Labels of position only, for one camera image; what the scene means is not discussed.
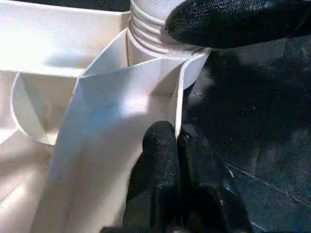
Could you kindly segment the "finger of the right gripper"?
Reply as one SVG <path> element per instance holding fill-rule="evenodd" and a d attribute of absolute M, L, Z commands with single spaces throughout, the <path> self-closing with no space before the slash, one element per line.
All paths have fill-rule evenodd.
<path fill-rule="evenodd" d="M 309 0 L 186 0 L 165 29 L 176 41 L 230 49 L 311 33 Z"/>

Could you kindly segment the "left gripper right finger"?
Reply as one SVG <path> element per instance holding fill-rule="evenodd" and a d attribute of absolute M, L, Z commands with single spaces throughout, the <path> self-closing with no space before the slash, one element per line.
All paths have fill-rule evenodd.
<path fill-rule="evenodd" d="M 192 233 L 251 233 L 234 177 L 205 137 L 182 132 L 177 140 L 182 220 Z"/>

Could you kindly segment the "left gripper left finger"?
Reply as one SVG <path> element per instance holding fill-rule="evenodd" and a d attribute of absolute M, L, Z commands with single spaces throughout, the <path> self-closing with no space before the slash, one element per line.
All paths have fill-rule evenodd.
<path fill-rule="evenodd" d="M 126 196 L 126 232 L 171 233 L 180 219 L 179 161 L 172 124 L 152 124 Z"/>

